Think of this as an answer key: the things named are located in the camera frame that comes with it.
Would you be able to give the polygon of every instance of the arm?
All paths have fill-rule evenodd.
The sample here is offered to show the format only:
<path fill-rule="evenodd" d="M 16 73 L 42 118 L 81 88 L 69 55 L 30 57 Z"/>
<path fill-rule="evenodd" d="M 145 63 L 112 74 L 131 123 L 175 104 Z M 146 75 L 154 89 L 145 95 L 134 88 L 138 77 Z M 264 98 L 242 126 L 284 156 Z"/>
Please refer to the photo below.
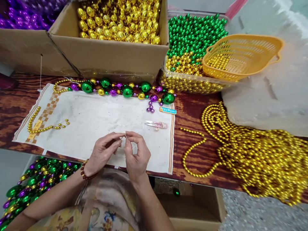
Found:
<path fill-rule="evenodd" d="M 93 152 L 84 167 L 86 176 L 92 176 L 106 165 L 111 155 L 120 147 L 122 143 L 120 137 L 124 135 L 124 133 L 113 132 L 96 141 Z M 68 207 L 71 200 L 77 193 L 80 193 L 84 185 L 85 180 L 82 178 L 79 169 L 30 204 L 8 225 L 6 230 L 27 230 L 44 217 Z"/>
<path fill-rule="evenodd" d="M 141 202 L 141 209 L 148 230 L 174 230 L 163 206 L 155 195 L 146 168 L 151 153 L 143 137 L 134 132 L 126 132 L 125 156 L 129 178 Z M 138 146 L 138 152 L 133 155 L 131 142 Z"/>

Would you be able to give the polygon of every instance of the pile of green beads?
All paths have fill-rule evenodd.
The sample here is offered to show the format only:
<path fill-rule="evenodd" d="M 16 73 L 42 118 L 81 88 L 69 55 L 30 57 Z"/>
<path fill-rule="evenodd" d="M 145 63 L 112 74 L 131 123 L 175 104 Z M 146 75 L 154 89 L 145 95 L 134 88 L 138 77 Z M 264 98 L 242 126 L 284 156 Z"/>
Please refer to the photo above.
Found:
<path fill-rule="evenodd" d="M 170 49 L 167 55 L 182 56 L 185 52 L 193 52 L 191 60 L 192 64 L 195 63 L 196 59 L 205 56 L 207 47 L 228 35 L 226 23 L 225 19 L 219 19 L 219 14 L 204 18 L 189 14 L 171 18 L 168 22 Z"/>
<path fill-rule="evenodd" d="M 0 231 L 40 195 L 65 180 L 80 167 L 79 163 L 39 157 L 20 177 L 17 185 L 8 190 L 8 200 L 3 205 L 4 216 L 0 219 Z"/>

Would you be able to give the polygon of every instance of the box of gold beads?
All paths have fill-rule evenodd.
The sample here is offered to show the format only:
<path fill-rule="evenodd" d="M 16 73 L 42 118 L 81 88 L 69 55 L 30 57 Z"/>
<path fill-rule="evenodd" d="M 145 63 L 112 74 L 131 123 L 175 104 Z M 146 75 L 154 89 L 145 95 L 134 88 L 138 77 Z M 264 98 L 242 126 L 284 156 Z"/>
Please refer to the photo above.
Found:
<path fill-rule="evenodd" d="M 227 17 L 169 11 L 168 18 L 170 45 L 161 67 L 162 86 L 177 91 L 210 94 L 237 84 L 207 77 L 202 70 L 206 48 L 228 35 Z"/>
<path fill-rule="evenodd" d="M 153 82 L 169 49 L 166 0 L 74 1 L 59 18 L 51 38 L 86 78 L 135 74 Z"/>

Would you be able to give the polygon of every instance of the white cloth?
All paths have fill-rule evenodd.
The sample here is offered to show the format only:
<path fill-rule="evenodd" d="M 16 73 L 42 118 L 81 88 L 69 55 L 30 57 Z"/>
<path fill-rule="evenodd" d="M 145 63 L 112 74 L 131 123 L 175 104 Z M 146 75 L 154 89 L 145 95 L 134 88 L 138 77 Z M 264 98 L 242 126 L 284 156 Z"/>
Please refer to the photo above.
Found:
<path fill-rule="evenodd" d="M 147 170 L 172 174 L 175 116 L 160 112 L 158 103 L 153 103 L 155 113 L 152 114 L 146 111 L 148 100 L 124 98 L 120 95 L 100 96 L 82 91 L 59 95 L 54 93 L 53 86 L 47 84 L 44 87 L 36 104 L 16 131 L 14 142 L 29 143 L 60 155 L 86 160 L 98 138 L 110 132 L 134 131 L 144 137 L 151 152 Z M 38 106 L 41 110 L 33 124 L 42 120 L 40 129 L 58 126 L 59 123 L 66 128 L 50 129 L 29 138 L 28 121 Z M 174 109 L 173 104 L 164 107 Z M 145 125 L 145 120 L 164 122 L 168 128 L 156 131 L 154 127 Z M 109 165 L 126 167 L 125 137 L 122 140 L 122 147 L 116 155 L 112 155 Z M 133 153 L 136 154 L 137 145 L 132 145 Z"/>

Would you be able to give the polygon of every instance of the cardboard box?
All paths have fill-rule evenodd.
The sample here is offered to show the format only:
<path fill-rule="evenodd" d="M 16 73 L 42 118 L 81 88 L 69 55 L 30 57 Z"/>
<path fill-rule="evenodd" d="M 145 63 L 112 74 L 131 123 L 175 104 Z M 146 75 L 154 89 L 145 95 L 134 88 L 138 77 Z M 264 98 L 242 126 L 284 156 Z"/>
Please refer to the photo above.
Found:
<path fill-rule="evenodd" d="M 176 231 L 217 231 L 226 216 L 222 192 L 218 188 L 180 184 L 181 195 L 157 197 Z"/>
<path fill-rule="evenodd" d="M 67 5 L 50 29 L 51 39 L 85 78 L 111 75 L 113 81 L 153 83 L 169 49 L 167 0 L 162 0 L 162 45 L 79 38 L 78 2 Z"/>
<path fill-rule="evenodd" d="M 0 62 L 17 72 L 55 76 L 78 74 L 45 30 L 0 29 Z"/>

